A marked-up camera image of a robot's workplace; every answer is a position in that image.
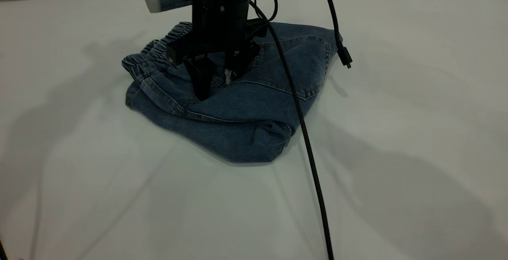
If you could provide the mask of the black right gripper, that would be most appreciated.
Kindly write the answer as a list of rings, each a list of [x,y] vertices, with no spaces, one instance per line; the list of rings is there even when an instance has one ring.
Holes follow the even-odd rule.
[[[215,21],[208,26],[192,25],[183,37],[170,42],[167,59],[175,65],[184,64],[192,81],[195,96],[203,101],[210,95],[210,85],[217,66],[211,54],[223,53],[227,82],[245,74],[248,65],[259,54],[255,39],[265,37],[268,23],[261,18],[241,19],[232,25]]]

